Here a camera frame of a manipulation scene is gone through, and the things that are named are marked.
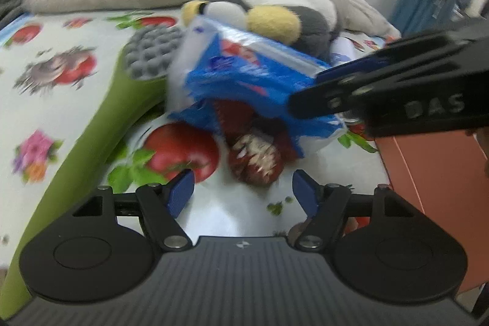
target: snack package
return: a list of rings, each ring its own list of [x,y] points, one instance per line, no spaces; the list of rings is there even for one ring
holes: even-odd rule
[[[168,70],[167,106],[173,118],[228,139],[229,126],[243,113],[237,106],[237,114],[223,121],[221,101],[244,103],[256,113],[253,120],[261,116],[273,128],[281,121],[297,156],[304,157],[345,132],[334,115],[301,120],[287,111],[288,97],[312,86],[315,76],[329,68],[275,41],[198,16]]]

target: plush toy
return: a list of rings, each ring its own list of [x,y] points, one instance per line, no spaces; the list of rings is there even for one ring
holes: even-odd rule
[[[330,0],[194,0],[182,7],[185,25],[203,14],[328,61],[340,30]]]

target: metal screw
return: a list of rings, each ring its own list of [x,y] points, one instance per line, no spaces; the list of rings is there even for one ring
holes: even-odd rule
[[[170,249],[181,249],[182,247],[185,247],[188,243],[187,238],[184,236],[180,235],[171,235],[165,238],[163,241],[166,247],[169,247]]]
[[[328,107],[331,109],[338,108],[341,105],[341,98],[335,97],[328,101]]]
[[[342,80],[341,80],[339,83],[341,83],[341,84],[348,83],[348,82],[351,82],[351,81],[352,81],[353,79],[355,79],[355,78],[356,78],[356,76],[355,76],[355,75],[353,75],[353,76],[348,76],[348,78],[344,78],[344,79],[342,79]]]
[[[306,235],[300,240],[299,244],[305,249],[317,249],[323,244],[323,240],[318,236]]]
[[[373,90],[373,87],[371,87],[371,86],[362,86],[362,87],[359,87],[358,89],[356,89],[351,94],[354,95],[354,96],[360,96],[361,94],[368,93],[371,90]]]

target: gray textured pad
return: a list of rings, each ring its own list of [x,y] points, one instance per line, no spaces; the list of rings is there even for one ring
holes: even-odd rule
[[[194,249],[164,255],[151,276],[123,296],[83,306],[35,298],[8,324],[463,326],[476,322],[448,299],[402,307],[360,296],[342,284],[321,255],[298,252],[281,237],[202,237]]]
[[[164,24],[138,29],[124,47],[126,72],[133,79],[147,80],[166,75],[182,40],[182,30]]]

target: brown leather surface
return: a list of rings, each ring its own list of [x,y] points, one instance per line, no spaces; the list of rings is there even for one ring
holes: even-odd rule
[[[489,281],[485,155],[461,131],[376,140],[394,190],[456,238],[469,257],[460,291]]]

